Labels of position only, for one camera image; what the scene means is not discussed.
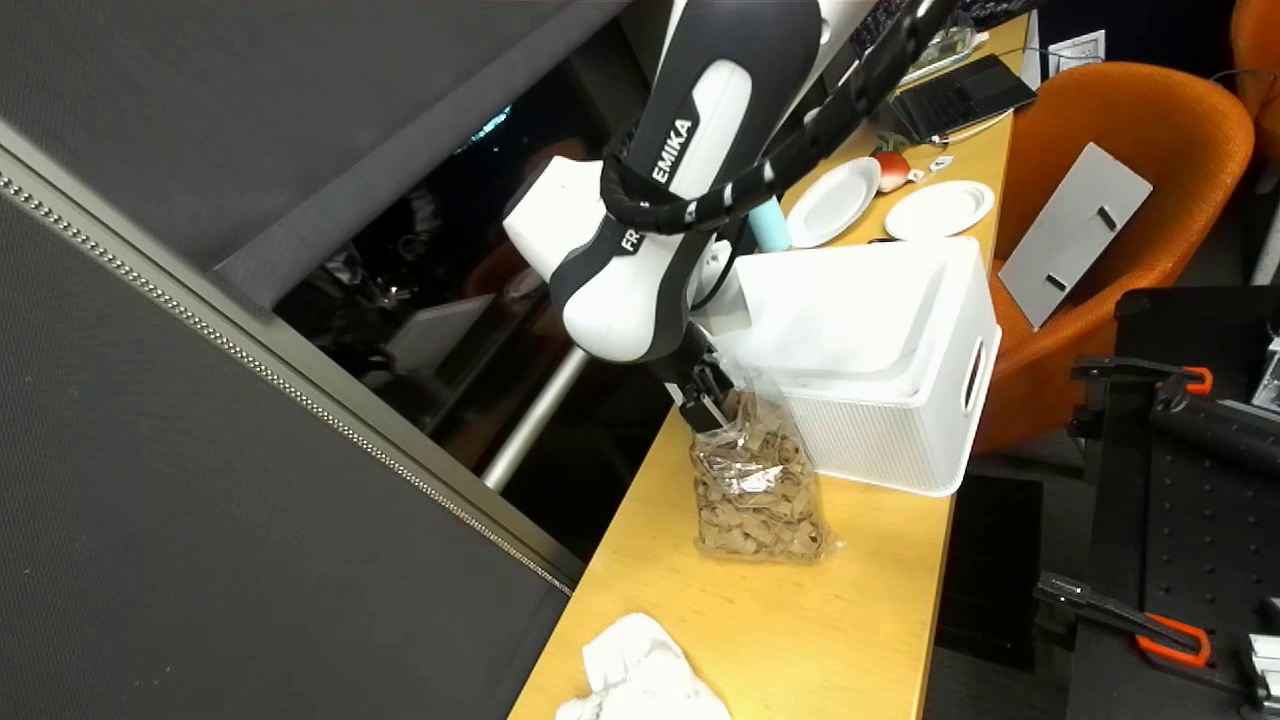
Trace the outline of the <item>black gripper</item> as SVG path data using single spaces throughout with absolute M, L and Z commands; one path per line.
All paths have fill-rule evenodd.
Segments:
M 714 359 L 710 341 L 699 327 L 686 327 L 670 358 L 665 359 L 665 379 L 676 389 L 676 410 L 686 419 L 692 433 L 710 433 L 720 428 L 714 410 L 709 396 L 720 405 L 738 389 Z

